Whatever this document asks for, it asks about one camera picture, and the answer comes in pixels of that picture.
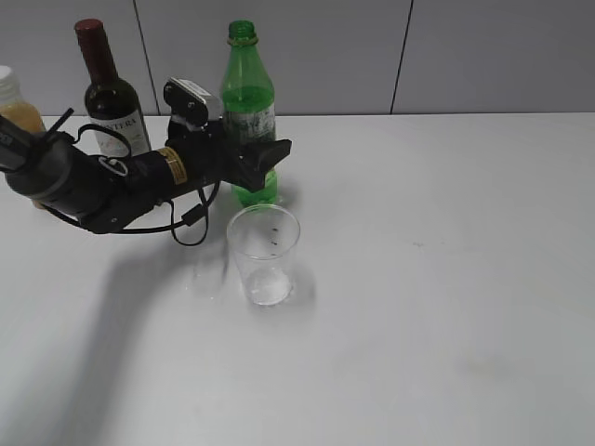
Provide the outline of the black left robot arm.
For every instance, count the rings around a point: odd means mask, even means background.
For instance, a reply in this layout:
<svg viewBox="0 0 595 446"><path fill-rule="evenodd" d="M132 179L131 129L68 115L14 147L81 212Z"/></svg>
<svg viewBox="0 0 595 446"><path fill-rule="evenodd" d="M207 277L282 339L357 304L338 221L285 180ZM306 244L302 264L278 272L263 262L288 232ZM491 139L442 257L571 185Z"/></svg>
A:
<svg viewBox="0 0 595 446"><path fill-rule="evenodd" d="M128 233L129 224L165 202L226 182L251 192L286 158L289 139L241 145L221 121L196 131L169 129L165 146L139 155L90 155L53 125L29 133L1 121L1 171L17 194L95 234Z"/></svg>

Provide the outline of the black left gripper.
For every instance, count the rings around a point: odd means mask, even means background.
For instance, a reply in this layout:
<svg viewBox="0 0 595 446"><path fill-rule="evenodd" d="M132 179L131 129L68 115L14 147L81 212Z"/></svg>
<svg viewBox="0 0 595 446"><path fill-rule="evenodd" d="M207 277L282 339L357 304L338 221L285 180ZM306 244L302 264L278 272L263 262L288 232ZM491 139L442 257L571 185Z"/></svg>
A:
<svg viewBox="0 0 595 446"><path fill-rule="evenodd" d="M167 127L165 160L174 184L211 184L223 181L249 191L265 187L266 176L287 158L292 141L280 139L245 144L239 161L227 138L221 118L193 125L171 118Z"/></svg>

